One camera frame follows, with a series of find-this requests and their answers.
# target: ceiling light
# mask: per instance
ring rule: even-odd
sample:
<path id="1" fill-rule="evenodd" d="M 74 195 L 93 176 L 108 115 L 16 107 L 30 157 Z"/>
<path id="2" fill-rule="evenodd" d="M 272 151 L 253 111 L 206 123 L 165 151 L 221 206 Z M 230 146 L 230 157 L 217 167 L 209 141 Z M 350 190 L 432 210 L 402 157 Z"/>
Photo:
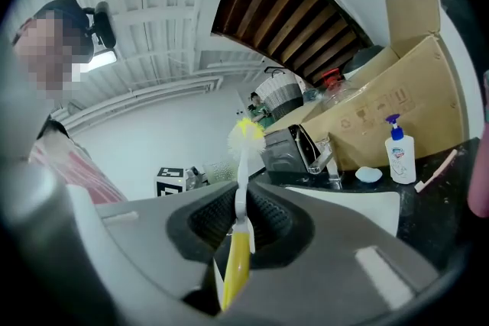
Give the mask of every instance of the ceiling light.
<path id="1" fill-rule="evenodd" d="M 115 63 L 116 61 L 117 56 L 115 55 L 114 50 L 103 50 L 101 52 L 95 53 L 90 63 L 85 64 L 84 66 L 82 64 L 81 72 L 87 73 L 90 72 L 92 69 L 99 68 L 100 66 L 106 66 L 108 64 Z"/>

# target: soap dispenser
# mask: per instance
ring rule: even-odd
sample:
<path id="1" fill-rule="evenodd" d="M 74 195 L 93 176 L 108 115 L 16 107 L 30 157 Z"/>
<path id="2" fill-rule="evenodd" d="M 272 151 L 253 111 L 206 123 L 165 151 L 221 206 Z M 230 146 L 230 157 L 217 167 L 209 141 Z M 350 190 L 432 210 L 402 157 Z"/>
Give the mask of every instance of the soap dispenser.
<path id="1" fill-rule="evenodd" d="M 389 157 L 390 176 L 404 185 L 416 181 L 416 166 L 414 163 L 414 139 L 404 134 L 397 126 L 400 115 L 390 115 L 386 121 L 392 125 L 391 137 L 385 140 L 387 156 Z"/>

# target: toothbrush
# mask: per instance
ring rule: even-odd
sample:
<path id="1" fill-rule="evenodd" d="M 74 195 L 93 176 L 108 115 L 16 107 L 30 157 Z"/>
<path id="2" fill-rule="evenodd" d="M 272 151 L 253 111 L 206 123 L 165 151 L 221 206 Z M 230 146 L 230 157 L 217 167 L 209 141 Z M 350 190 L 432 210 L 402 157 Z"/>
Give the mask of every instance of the toothbrush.
<path id="1" fill-rule="evenodd" d="M 231 249 L 224 277 L 222 309 L 226 310 L 248 281 L 250 270 L 250 230 L 246 215 L 248 159 L 265 150 L 264 129 L 249 118 L 238 121 L 228 137 L 228 147 L 239 157 L 238 189 L 235 194 L 236 223 L 232 228 Z"/>
<path id="2" fill-rule="evenodd" d="M 428 179 L 426 182 L 419 181 L 417 184 L 415 184 L 414 189 L 419 193 L 421 192 L 431 181 L 433 181 L 437 176 L 439 176 L 444 169 L 451 163 L 453 158 L 455 158 L 455 155 L 457 154 L 457 150 L 453 150 L 447 158 L 443 161 L 443 163 L 440 165 L 438 169 L 435 170 L 433 175 L 431 176 L 430 179 Z"/>

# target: faucet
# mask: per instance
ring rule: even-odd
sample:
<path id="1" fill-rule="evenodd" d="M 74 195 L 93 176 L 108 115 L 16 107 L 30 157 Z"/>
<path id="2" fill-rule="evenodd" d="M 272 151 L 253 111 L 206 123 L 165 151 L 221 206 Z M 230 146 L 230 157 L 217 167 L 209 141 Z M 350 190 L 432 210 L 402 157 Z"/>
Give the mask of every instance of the faucet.
<path id="1" fill-rule="evenodd" d="M 335 157 L 333 155 L 333 149 L 331 145 L 331 140 L 327 137 L 324 140 L 321 140 L 319 143 L 322 146 L 322 152 L 316 158 L 314 162 L 310 165 L 307 165 L 306 157 L 304 156 L 304 152 L 299 142 L 300 128 L 297 129 L 296 134 L 296 144 L 299 149 L 300 156 L 303 159 L 304 164 L 306 165 L 307 172 L 309 174 L 320 174 L 325 168 L 328 171 L 329 181 L 331 182 L 341 182 L 341 177 L 338 172 L 338 164 L 336 164 Z"/>

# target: countertop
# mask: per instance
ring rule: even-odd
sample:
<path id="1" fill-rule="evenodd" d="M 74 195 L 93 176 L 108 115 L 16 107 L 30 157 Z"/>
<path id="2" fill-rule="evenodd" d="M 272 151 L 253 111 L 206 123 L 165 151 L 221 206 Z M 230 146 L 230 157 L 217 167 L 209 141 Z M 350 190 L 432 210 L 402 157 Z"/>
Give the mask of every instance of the countertop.
<path id="1" fill-rule="evenodd" d="M 401 185 L 390 178 L 389 167 L 381 167 L 382 178 L 373 184 L 360 182 L 355 172 L 345 172 L 342 190 L 348 192 L 386 192 L 400 194 L 400 219 L 397 237 L 420 252 L 439 270 L 444 270 L 456 250 L 470 242 L 476 217 L 467 206 L 467 194 L 479 139 L 459 144 L 456 157 L 447 169 L 421 193 L 414 185 L 425 182 L 453 150 L 416 160 L 416 182 Z M 268 172 L 254 181 L 276 186 L 297 186 L 335 191 L 328 173 Z"/>

